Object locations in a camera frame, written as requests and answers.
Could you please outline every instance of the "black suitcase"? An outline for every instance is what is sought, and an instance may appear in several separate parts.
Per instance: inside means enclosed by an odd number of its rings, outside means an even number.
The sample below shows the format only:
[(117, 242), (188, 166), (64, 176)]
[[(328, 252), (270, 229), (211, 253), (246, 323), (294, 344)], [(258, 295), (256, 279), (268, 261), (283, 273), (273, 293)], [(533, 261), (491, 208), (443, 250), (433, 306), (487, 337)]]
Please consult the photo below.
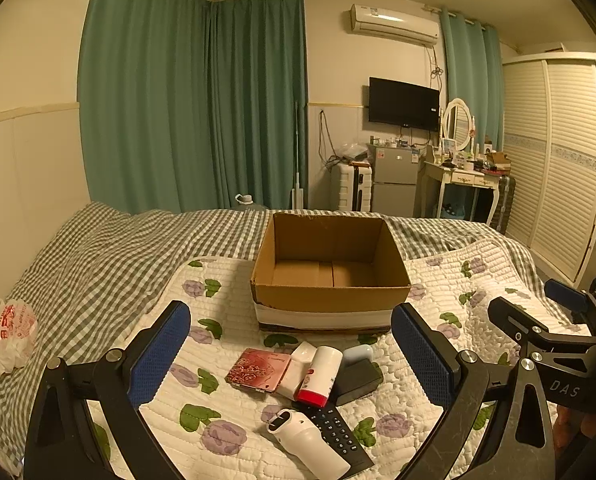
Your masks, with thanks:
[[(498, 190), (500, 198), (498, 199), (498, 206), (494, 211), (494, 216), (491, 219), (490, 227), (493, 227), (501, 234), (507, 231), (507, 224), (509, 223), (509, 214), (511, 213), (511, 204), (514, 200), (514, 191), (516, 190), (516, 180), (512, 176), (503, 175), (498, 181)], [(476, 222), (486, 222), (493, 202), (493, 193), (489, 193), (483, 189), (478, 194), (478, 202), (476, 203), (476, 213), (474, 220)]]

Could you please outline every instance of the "white louvered wardrobe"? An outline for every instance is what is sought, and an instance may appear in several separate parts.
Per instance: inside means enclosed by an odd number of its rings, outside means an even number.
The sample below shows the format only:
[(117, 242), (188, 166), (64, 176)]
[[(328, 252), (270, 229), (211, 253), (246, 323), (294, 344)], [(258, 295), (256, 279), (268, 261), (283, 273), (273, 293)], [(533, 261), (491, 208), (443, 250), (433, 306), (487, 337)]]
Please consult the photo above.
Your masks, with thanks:
[(507, 235), (580, 286), (596, 246), (596, 54), (504, 62), (504, 151), (516, 192)]

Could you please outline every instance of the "television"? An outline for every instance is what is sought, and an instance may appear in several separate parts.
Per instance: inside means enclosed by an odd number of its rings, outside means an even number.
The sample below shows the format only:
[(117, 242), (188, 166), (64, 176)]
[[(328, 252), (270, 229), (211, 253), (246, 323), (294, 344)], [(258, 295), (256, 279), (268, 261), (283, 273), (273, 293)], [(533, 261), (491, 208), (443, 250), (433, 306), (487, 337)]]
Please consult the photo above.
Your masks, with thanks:
[(437, 132), (440, 92), (426, 86), (369, 78), (369, 121)]

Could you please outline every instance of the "human hand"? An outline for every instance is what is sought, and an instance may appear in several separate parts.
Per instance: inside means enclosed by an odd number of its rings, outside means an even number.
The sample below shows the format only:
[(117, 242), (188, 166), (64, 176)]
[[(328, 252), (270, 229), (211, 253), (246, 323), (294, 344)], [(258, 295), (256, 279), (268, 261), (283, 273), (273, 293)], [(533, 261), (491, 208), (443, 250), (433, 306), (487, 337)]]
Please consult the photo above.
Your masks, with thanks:
[[(578, 433), (578, 428), (572, 425), (572, 415), (576, 413), (570, 408), (557, 406), (558, 418), (553, 423), (553, 446), (558, 456)], [(580, 431), (587, 438), (596, 435), (596, 413), (585, 413), (580, 423)]]

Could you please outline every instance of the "red cap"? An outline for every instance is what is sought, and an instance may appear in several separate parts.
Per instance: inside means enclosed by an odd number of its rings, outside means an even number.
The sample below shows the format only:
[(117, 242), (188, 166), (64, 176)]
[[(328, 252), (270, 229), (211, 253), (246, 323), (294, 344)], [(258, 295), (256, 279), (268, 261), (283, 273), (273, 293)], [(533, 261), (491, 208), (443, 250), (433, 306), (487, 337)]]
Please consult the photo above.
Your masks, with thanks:
[(327, 398), (324, 395), (310, 392), (309, 390), (300, 390), (298, 395), (296, 395), (296, 400), (305, 404), (311, 404), (312, 406), (318, 406), (319, 408), (324, 408), (327, 403)]

